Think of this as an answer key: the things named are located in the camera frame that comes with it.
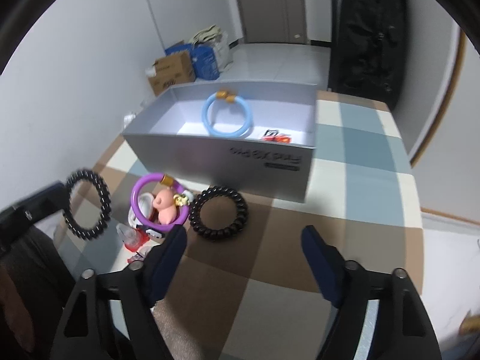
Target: wooden trim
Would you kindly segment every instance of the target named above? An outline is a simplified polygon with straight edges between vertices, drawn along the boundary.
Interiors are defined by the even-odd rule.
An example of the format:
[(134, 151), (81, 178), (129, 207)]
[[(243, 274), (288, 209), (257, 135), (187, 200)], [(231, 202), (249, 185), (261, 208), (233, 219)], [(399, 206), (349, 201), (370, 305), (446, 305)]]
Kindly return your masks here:
[(444, 218), (454, 219), (455, 221), (466, 222), (466, 223), (470, 223), (471, 225), (480, 226), (480, 222), (474, 221), (472, 219), (467, 219), (462, 216), (448, 214), (447, 212), (442, 212), (442, 211), (431, 210), (430, 208), (425, 208), (425, 207), (420, 207), (420, 209), (422, 212), (425, 212), (426, 214), (443, 216)]
[(466, 36), (465, 33), (460, 30), (460, 36), (458, 37), (458, 48), (457, 48), (457, 56), (455, 57), (455, 64), (452, 71), (452, 76), (450, 77), (450, 82), (448, 83), (447, 90), (445, 92), (445, 96), (443, 97), (442, 103), (438, 108), (437, 115), (435, 115), (435, 119), (431, 124), (430, 128), (428, 129), (425, 138), (423, 139), (422, 143), (418, 147), (418, 150), (415, 152), (414, 156), (410, 161), (410, 165), (413, 168), (427, 149), (430, 141), (434, 137), (435, 133), (440, 126), (440, 123), (445, 116), (448, 106), (450, 105), (450, 101), (452, 100), (452, 96), (457, 88), (458, 79), (460, 77), (460, 72), (462, 71), (463, 61), (465, 59), (465, 46), (466, 46)]

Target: open box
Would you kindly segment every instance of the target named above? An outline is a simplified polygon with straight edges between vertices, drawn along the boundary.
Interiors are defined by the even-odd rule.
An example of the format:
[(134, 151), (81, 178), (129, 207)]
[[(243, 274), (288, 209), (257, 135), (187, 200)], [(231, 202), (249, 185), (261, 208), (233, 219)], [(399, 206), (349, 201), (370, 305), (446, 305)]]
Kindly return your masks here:
[[(208, 135), (202, 107), (216, 91), (242, 96), (253, 126), (241, 138)], [(274, 81), (222, 81), (176, 85), (163, 92), (123, 136), (150, 172), (223, 185), (286, 200), (304, 200), (315, 143), (316, 86)], [(209, 120), (219, 131), (244, 122), (238, 104), (216, 100)], [(291, 135), (291, 143), (260, 140), (266, 130)]]

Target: blue ring toy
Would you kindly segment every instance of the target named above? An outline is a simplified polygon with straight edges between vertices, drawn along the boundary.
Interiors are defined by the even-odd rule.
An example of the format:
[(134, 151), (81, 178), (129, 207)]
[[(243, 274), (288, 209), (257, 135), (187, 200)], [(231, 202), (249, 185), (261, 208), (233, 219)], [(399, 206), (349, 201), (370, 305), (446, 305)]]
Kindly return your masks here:
[(215, 130), (212, 125), (208, 121), (208, 108), (212, 103), (217, 99), (217, 93), (214, 93), (211, 95), (205, 104), (203, 104), (202, 108), (202, 122), (205, 128), (207, 129), (208, 133), (210, 135), (213, 135), (215, 137), (223, 137), (223, 138), (235, 138), (235, 137), (240, 137), (246, 131), (250, 128), (253, 122), (253, 117), (251, 114), (251, 109), (248, 105), (248, 103), (245, 101), (243, 97), (240, 96), (235, 96), (235, 102), (240, 104), (243, 108), (243, 111), (245, 112), (245, 122), (243, 123), (243, 126), (240, 127), (237, 131), (234, 132), (221, 132), (218, 130)]

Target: white wall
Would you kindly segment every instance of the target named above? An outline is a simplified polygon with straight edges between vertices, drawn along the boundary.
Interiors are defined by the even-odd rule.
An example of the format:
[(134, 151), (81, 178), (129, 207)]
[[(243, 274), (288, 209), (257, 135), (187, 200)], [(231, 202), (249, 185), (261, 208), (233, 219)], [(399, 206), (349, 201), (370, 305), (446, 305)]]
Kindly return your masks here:
[(150, 0), (150, 5), (165, 47), (213, 24), (235, 33), (228, 0)]
[(233, 34), (229, 35), (229, 42), (232, 43), (233, 41), (243, 38), (243, 28), (242, 28), (242, 18), (240, 17), (240, 10), (238, 5), (238, 0), (228, 0), (229, 2), (229, 9), (230, 14), (232, 17), (232, 25), (233, 25)]
[(57, 0), (0, 76), (0, 207), (91, 167), (161, 55), (146, 0)]
[(443, 120), (413, 168), (422, 207), (480, 221), (480, 58), (465, 61)]
[(307, 37), (315, 41), (332, 40), (332, 0), (305, 0)]
[(457, 54), (459, 28), (435, 0), (407, 0), (409, 49), (393, 116), (410, 158), (432, 124)]

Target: white plastic bag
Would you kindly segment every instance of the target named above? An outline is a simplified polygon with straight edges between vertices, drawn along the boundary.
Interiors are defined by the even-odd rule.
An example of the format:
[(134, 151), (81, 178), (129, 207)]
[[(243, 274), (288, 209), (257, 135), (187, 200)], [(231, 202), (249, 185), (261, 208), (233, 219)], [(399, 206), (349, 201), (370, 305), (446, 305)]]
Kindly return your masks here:
[(233, 58), (230, 52), (229, 35), (226, 31), (222, 31), (216, 24), (197, 32), (195, 36), (190, 39), (189, 43), (193, 45), (203, 43), (213, 48), (215, 59), (217, 60), (217, 67), (220, 72), (230, 68)]
[(210, 40), (207, 44), (213, 48), (213, 52), (215, 53), (215, 58), (217, 60), (218, 70), (222, 72), (230, 69), (233, 62), (233, 57), (230, 52), (229, 35), (227, 32), (223, 31), (217, 37), (215, 37), (214, 40)]

